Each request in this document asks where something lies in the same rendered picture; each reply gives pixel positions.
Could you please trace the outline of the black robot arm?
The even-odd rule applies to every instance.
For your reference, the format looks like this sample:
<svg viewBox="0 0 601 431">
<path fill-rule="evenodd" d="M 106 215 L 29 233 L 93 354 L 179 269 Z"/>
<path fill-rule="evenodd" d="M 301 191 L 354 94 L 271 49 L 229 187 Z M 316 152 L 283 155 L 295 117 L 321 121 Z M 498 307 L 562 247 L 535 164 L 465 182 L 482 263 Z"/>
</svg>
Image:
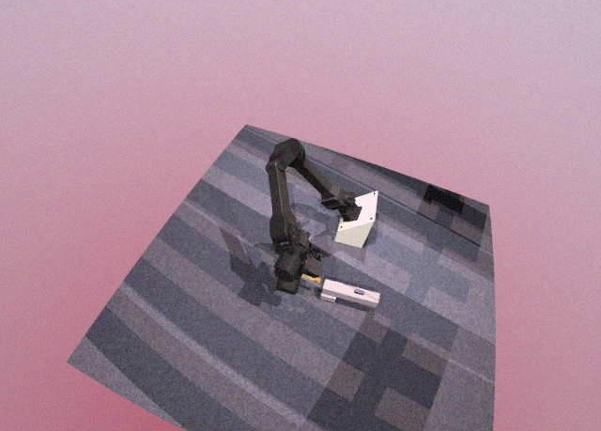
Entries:
<svg viewBox="0 0 601 431">
<path fill-rule="evenodd" d="M 362 206 L 355 204 L 353 192 L 346 192 L 340 186 L 331 184 L 321 172 L 306 158 L 305 149 L 296 138 L 290 138 L 274 147 L 266 164 L 269 176 L 272 216 L 270 218 L 270 237 L 275 254 L 279 254 L 274 263 L 275 276 L 283 282 L 292 283 L 301 266 L 299 275 L 305 274 L 313 279 L 323 270 L 322 254 L 308 257 L 310 233 L 299 230 L 297 219 L 291 212 L 285 176 L 287 166 L 295 168 L 320 194 L 321 204 L 326 209 L 341 213 L 344 222 L 357 221 Z M 288 242 L 287 245 L 280 244 Z M 306 256 L 307 255 L 307 256 Z"/>
</svg>

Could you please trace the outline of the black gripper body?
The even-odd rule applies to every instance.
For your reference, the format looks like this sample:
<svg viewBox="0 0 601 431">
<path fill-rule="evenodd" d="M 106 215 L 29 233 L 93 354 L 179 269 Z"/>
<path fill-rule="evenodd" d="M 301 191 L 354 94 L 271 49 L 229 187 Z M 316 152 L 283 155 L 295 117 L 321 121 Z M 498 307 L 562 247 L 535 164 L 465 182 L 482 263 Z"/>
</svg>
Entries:
<svg viewBox="0 0 601 431">
<path fill-rule="evenodd" d="M 308 252 L 307 252 L 308 255 L 309 255 L 309 253 L 311 251 L 311 248 L 312 248 L 312 244 L 309 242 L 309 248 L 308 248 Z M 285 292 L 285 293 L 288 293 L 288 294 L 291 294 L 291 295 L 295 295 L 296 294 L 298 286 L 299 286 L 299 283 L 300 283 L 298 281 L 298 278 L 300 277 L 299 276 L 299 271 L 300 271 L 301 267 L 304 265 L 305 259 L 302 259 L 300 268 L 299 268 L 299 270 L 297 272 L 297 275 L 296 275 L 296 277 L 295 277 L 295 279 L 294 279 L 294 281 L 292 283 L 286 283 L 286 282 L 283 282 L 280 279 L 278 279 L 278 281 L 277 281 L 277 289 L 278 290 L 280 290 L 282 292 Z"/>
</svg>

